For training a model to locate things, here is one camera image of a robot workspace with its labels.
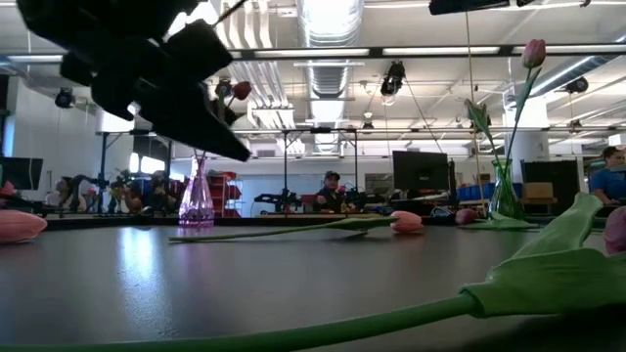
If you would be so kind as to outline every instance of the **ceiling duct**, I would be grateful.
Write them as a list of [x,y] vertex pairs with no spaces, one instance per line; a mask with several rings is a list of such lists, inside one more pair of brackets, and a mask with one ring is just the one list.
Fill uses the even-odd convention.
[[[363,15],[363,0],[297,0],[298,24],[302,43],[307,48],[350,47],[358,43]],[[326,61],[338,66],[310,66],[307,80],[311,114],[318,127],[338,127],[347,96],[350,68],[341,66],[348,60]],[[316,135],[316,149],[322,153],[336,152],[336,133]]]
[[[626,27],[613,36],[615,43],[626,43]],[[597,55],[574,58],[539,76],[531,91],[532,96],[541,96],[563,87],[574,79],[619,58],[620,55]]]

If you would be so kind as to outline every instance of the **glass vase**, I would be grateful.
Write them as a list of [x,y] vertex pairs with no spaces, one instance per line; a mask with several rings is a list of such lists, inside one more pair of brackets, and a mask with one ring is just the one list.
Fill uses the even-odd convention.
[[192,174],[178,210],[179,224],[186,227],[209,228],[213,226],[215,211],[204,172],[205,157],[192,159]]
[[493,219],[493,212],[497,212],[513,219],[523,220],[524,209],[513,188],[511,161],[508,160],[506,165],[504,162],[499,165],[496,160],[493,160],[492,164],[496,173],[496,185],[489,201],[489,218]]

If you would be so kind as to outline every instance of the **ceiling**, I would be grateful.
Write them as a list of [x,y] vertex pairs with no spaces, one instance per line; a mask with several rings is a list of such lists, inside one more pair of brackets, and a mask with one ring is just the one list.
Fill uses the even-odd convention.
[[[388,47],[468,44],[468,24],[465,14],[434,17],[430,15],[427,7],[417,7],[424,3],[425,1],[411,0],[374,2],[366,0],[360,30],[361,45]],[[541,10],[469,13],[469,42],[471,45],[523,44],[533,38],[543,38],[549,44],[598,43],[614,40],[615,34],[620,31],[626,34],[623,20],[626,18],[625,1],[607,4],[610,2],[594,0],[587,8],[550,7],[566,3],[572,1],[553,0],[543,3],[537,1],[536,4],[544,6]],[[274,47],[301,46],[297,18],[282,15],[292,12],[294,1],[272,0],[269,5],[271,9],[269,32]],[[238,11],[236,15],[241,19],[240,27],[243,33],[243,11]],[[0,32],[0,54],[50,53],[59,50],[46,40],[29,35],[16,8],[10,5],[2,6],[2,0],[0,0],[0,23],[3,24]],[[570,58],[549,57],[544,63],[543,72],[550,72],[552,68],[567,60]],[[384,106],[381,104],[379,83],[390,65],[390,60],[355,61],[362,62],[363,66],[352,68],[347,95],[349,101],[345,104],[342,127],[361,126],[364,112],[372,113],[377,128],[422,127],[425,121],[419,110],[424,112],[427,123],[432,127],[457,126],[460,122],[464,122],[468,127],[469,123],[463,118],[465,98],[474,98],[475,101],[485,99],[485,102],[489,103],[494,124],[499,125],[502,123],[501,116],[504,110],[498,92],[501,92],[511,80],[521,82],[525,78],[525,70],[521,67],[519,58],[511,59],[512,76],[509,74],[507,58],[474,58],[471,60],[471,74],[468,59],[409,59],[403,62],[410,89],[405,85],[396,97],[395,103],[392,106]],[[290,103],[293,104],[294,120],[296,123],[302,123],[310,117],[306,68],[294,67],[293,64],[294,62],[290,61],[277,62],[281,83]],[[70,84],[60,79],[57,66],[17,66],[13,70],[21,74],[26,72],[34,85],[49,91],[54,91],[60,85]],[[228,75],[228,70],[222,70],[217,75]],[[590,82],[588,92],[625,75],[626,59],[620,57],[585,75]],[[89,97],[89,90],[86,88],[77,88],[75,92],[85,99]],[[567,104],[569,97],[565,93],[550,93],[546,99],[549,101],[550,123],[555,124],[572,116],[626,100],[626,80],[571,106]],[[234,110],[246,111],[245,103],[236,102],[233,107]],[[618,110],[589,123],[618,124],[623,120],[625,111]],[[568,137],[566,132],[551,134],[554,134],[555,138]],[[452,135],[444,138],[457,138]],[[594,138],[604,136],[605,133],[593,135]],[[364,139],[399,138],[411,140],[429,136],[393,133],[364,136]]]

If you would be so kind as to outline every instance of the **pink glass vase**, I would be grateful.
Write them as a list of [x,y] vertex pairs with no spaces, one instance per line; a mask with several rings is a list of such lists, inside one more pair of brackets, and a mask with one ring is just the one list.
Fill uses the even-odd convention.
[[204,172],[205,157],[192,159],[192,174],[178,210],[179,224],[187,227],[213,226],[215,212]]

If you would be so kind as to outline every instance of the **computer monitor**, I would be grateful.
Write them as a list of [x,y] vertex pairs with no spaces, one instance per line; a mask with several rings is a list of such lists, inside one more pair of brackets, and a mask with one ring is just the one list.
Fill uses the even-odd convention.
[[42,158],[4,157],[0,156],[2,186],[6,181],[13,184],[16,190],[36,191],[41,178]]
[[393,187],[398,190],[448,190],[448,169],[448,154],[394,151]]

